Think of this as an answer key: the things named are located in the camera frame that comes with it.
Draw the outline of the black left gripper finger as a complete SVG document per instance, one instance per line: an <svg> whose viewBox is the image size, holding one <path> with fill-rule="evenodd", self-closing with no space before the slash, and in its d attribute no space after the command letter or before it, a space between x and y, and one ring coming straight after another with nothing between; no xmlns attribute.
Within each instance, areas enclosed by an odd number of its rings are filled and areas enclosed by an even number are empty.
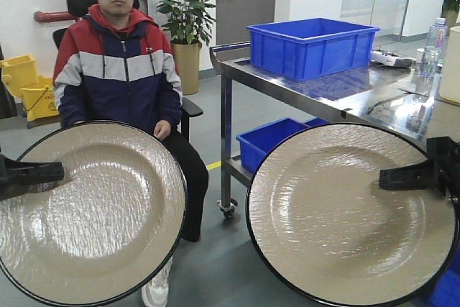
<svg viewBox="0 0 460 307"><path fill-rule="evenodd" d="M1 154L1 192L18 185L36 185L61 181L61 162L20 162Z"/></svg>

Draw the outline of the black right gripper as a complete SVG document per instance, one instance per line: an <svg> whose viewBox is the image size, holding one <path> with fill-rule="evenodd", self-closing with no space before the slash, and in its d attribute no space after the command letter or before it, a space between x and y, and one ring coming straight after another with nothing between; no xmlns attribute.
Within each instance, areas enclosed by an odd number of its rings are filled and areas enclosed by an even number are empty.
<svg viewBox="0 0 460 307"><path fill-rule="evenodd" d="M431 161L379 172L379 186L385 190L419 190L434 186L459 206L459 143L450 137L426 140L426 153Z"/></svg>

